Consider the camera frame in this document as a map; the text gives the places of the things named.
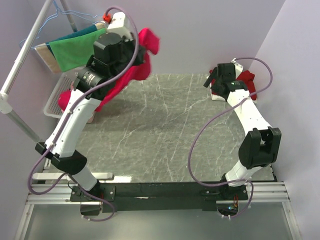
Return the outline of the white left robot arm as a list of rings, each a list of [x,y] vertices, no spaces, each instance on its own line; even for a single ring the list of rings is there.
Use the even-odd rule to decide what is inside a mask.
[[[145,48],[131,16],[118,8],[107,31],[93,44],[93,55],[78,72],[67,107],[53,133],[35,149],[63,175],[78,184],[82,195],[94,201],[102,195],[100,182],[87,167],[87,158],[76,144],[88,120],[107,93],[133,66],[144,63]]]

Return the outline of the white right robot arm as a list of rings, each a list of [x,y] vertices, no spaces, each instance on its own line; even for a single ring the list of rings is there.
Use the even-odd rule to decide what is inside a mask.
[[[247,198],[245,182],[253,174],[277,160],[282,133],[263,118],[250,95],[249,87],[240,79],[243,67],[233,59],[219,63],[207,77],[204,87],[223,98],[238,117],[245,137],[238,150],[238,161],[221,178],[222,200]]]

